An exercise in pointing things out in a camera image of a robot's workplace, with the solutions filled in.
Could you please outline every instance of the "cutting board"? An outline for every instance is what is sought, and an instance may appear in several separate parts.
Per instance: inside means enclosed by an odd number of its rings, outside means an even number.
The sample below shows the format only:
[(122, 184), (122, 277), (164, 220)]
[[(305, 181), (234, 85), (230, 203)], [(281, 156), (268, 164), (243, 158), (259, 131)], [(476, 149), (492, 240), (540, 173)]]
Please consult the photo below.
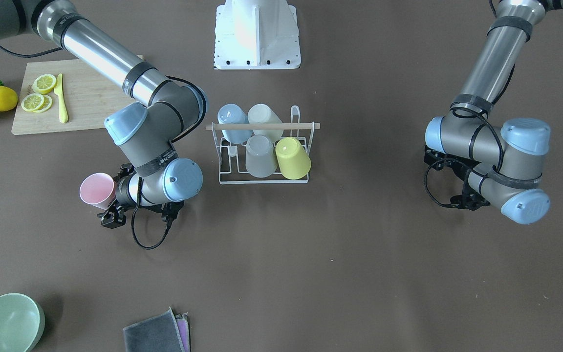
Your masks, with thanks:
[(34, 93), (32, 84), (41, 74), (63, 74), (65, 105), (69, 122), (58, 118), (58, 97), (52, 91), (53, 106), (44, 113), (27, 112), (19, 104), (14, 113), (13, 134), (34, 134), (76, 130), (102, 129), (103, 120), (134, 102), (121, 87), (103, 77), (81, 60), (28, 63), (19, 94), (19, 102)]

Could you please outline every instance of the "bowl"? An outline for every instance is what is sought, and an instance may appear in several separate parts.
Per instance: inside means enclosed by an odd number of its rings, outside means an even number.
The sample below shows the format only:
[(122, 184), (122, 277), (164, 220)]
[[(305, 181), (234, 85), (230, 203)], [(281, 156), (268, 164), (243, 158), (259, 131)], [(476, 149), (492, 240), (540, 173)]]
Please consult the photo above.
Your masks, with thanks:
[(43, 334), (43, 308), (20, 293), (0, 296), (0, 352), (28, 352)]

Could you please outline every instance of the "drying rack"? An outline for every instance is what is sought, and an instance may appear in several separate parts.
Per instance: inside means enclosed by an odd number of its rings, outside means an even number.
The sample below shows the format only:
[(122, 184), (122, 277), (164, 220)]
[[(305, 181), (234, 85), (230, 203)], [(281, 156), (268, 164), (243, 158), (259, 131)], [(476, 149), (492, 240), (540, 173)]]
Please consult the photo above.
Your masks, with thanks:
[[(301, 112), (297, 105), (290, 108), (290, 123), (212, 123), (206, 130), (212, 131), (214, 145), (218, 155), (218, 181), (221, 185), (242, 185), (249, 183), (308, 183), (310, 173), (299, 180), (288, 180), (277, 169), (271, 176), (257, 178), (251, 176), (245, 167), (244, 154), (246, 142), (231, 144), (228, 140), (218, 136), (220, 130), (284, 130), (282, 138), (291, 136), (299, 140), (306, 153), (310, 155), (314, 130), (320, 129), (320, 123), (301, 123)], [(310, 131), (309, 138), (301, 136), (301, 131)]]

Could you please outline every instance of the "translucent cup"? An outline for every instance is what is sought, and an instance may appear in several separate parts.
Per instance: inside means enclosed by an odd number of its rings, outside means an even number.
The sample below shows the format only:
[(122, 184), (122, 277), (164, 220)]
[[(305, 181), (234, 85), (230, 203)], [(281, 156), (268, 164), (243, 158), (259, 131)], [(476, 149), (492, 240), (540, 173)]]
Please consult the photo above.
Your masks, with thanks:
[(116, 182), (103, 172), (91, 174), (80, 185), (80, 199), (99, 209), (106, 210), (114, 200)]
[(281, 174), (289, 180), (299, 180), (310, 172), (312, 162), (298, 139), (286, 137), (277, 142), (275, 154)]
[(271, 176), (277, 170), (273, 142), (264, 134), (256, 134), (246, 141), (246, 170), (254, 177)]
[[(249, 109), (247, 119), (249, 123), (282, 123), (282, 120), (265, 104), (253, 105)], [(283, 130), (253, 130), (253, 133), (264, 134), (275, 143), (282, 137)]]
[[(219, 123), (248, 123), (244, 111), (236, 104), (223, 105), (218, 110)], [(253, 134), (252, 130), (222, 130), (223, 136), (232, 144), (241, 144)]]

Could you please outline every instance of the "gray table surface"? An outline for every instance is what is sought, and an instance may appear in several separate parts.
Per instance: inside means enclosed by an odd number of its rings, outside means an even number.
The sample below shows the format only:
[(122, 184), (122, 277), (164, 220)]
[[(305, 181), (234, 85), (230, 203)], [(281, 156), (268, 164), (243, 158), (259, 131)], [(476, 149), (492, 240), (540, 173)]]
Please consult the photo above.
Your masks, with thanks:
[[(94, 172), (127, 162), (105, 130), (14, 136), (0, 113), (0, 295), (47, 316), (37, 352), (122, 351), (122, 328), (187, 311), (201, 351), (563, 351), (563, 11), (534, 29), (491, 116), (552, 127), (538, 223), (497, 209), (442, 209), (423, 189), (424, 131), (445, 114), (493, 21), (484, 0), (296, 0), (303, 63), (290, 71), (212, 69), (212, 0), (77, 0), (78, 11), (163, 73), (202, 87), (208, 124), (226, 103), (299, 105), (322, 124), (306, 185), (219, 185), (212, 134), (176, 147), (199, 163), (201, 193), (165, 243), (99, 226), (78, 198)], [(0, 41), (20, 52), (33, 35)], [(0, 51), (19, 90), (32, 60)], [(432, 174), (441, 200), (455, 177)], [(137, 222), (141, 240), (163, 230)]]

